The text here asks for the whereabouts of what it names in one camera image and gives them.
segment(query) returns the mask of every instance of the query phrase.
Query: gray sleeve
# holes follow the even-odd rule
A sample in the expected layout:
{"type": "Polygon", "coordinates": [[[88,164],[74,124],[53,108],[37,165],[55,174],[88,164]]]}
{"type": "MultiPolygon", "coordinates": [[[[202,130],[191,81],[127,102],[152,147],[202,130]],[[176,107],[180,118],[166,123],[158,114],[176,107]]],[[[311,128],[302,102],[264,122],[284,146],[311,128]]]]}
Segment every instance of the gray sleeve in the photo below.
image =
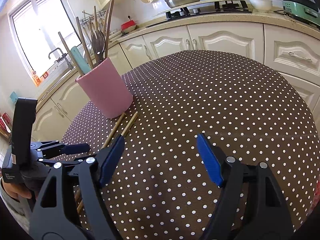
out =
{"type": "Polygon", "coordinates": [[[29,232],[29,221],[24,215],[22,205],[19,201],[11,198],[4,190],[2,186],[2,178],[0,180],[0,196],[7,206],[9,212],[14,217],[14,219],[19,223],[19,225],[28,233],[29,232]]]}

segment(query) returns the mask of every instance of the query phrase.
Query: gas stove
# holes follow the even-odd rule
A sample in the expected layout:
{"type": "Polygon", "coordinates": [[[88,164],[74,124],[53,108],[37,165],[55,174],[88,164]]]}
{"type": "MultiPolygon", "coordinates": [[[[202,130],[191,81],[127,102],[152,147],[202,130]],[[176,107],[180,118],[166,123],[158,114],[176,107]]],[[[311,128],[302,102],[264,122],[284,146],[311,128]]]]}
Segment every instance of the gas stove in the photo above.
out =
{"type": "Polygon", "coordinates": [[[159,25],[162,23],[170,22],[170,21],[180,20],[188,17],[201,16],[201,15],[210,15],[210,14],[219,14],[219,13],[252,13],[252,11],[248,9],[248,5],[245,0],[206,0],[206,1],[203,1],[203,3],[198,2],[196,5],[199,5],[199,4],[203,5],[207,3],[208,4],[213,3],[214,5],[202,6],[199,8],[191,8],[191,7],[195,7],[195,4],[189,4],[181,8],[173,8],[172,10],[166,10],[162,12],[163,14],[165,13],[166,20],[162,22],[158,22],[156,24],[149,25],[147,26],[147,28],[155,25],[159,25]]]}

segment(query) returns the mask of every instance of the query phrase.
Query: round table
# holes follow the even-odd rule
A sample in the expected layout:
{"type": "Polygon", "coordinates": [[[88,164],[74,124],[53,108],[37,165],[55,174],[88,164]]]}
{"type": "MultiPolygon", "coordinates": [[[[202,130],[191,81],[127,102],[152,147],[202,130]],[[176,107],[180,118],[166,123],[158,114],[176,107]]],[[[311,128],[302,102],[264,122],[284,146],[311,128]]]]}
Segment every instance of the round table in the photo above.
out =
{"type": "MultiPolygon", "coordinates": [[[[124,239],[199,239],[220,195],[196,148],[201,132],[242,163],[266,162],[299,228],[317,183],[319,138],[307,104],[283,76],[246,57],[193,50],[150,61],[122,78],[134,102],[119,132],[133,113],[139,117],[101,194],[124,239]]],[[[116,120],[89,102],[62,141],[87,142],[90,154],[97,153],[116,120]]],[[[246,192],[244,186],[235,227],[246,192]]],[[[90,229],[85,207],[80,215],[90,229]]]]}

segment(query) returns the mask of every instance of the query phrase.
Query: cabinet handle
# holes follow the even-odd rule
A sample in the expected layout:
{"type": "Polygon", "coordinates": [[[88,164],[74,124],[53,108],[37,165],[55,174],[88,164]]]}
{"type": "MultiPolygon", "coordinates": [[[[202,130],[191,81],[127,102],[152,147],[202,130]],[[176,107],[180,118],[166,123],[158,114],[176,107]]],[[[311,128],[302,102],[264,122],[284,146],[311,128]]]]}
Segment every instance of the cabinet handle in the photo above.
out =
{"type": "Polygon", "coordinates": [[[194,49],[197,50],[197,40],[193,39],[192,42],[193,42],[194,49]]]}
{"type": "Polygon", "coordinates": [[[60,103],[57,103],[57,105],[58,105],[58,107],[62,110],[62,112],[64,112],[65,114],[68,114],[68,112],[63,109],[63,107],[61,106],[60,103]]]}
{"type": "Polygon", "coordinates": [[[311,58],[301,57],[301,56],[299,56],[299,55],[294,54],[292,51],[290,51],[288,54],[289,54],[290,56],[292,56],[292,57],[296,57],[296,58],[298,58],[298,59],[306,60],[307,62],[312,63],[312,59],[311,59],[311,58]]]}
{"type": "Polygon", "coordinates": [[[146,54],[147,54],[148,58],[149,58],[150,60],[152,60],[152,58],[151,58],[151,57],[149,56],[149,54],[148,54],[147,46],[146,46],[146,45],[144,45],[144,48],[145,48],[145,50],[146,50],[146,54]]]}
{"type": "Polygon", "coordinates": [[[187,50],[190,50],[190,41],[188,39],[186,39],[186,43],[187,43],[187,50]]]}
{"type": "Polygon", "coordinates": [[[54,109],[57,110],[57,112],[62,116],[62,118],[64,118],[64,115],[59,111],[59,109],[55,106],[54,109]]]}

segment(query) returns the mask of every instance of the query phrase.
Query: human hand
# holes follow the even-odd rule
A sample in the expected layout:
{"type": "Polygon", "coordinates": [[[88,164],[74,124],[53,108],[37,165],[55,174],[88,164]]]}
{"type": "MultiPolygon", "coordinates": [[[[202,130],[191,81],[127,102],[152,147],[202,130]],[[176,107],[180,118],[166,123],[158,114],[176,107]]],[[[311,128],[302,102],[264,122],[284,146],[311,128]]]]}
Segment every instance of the human hand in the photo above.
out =
{"type": "Polygon", "coordinates": [[[32,198],[32,194],[24,184],[10,184],[2,181],[4,191],[12,198],[18,199],[19,196],[32,198]]]}

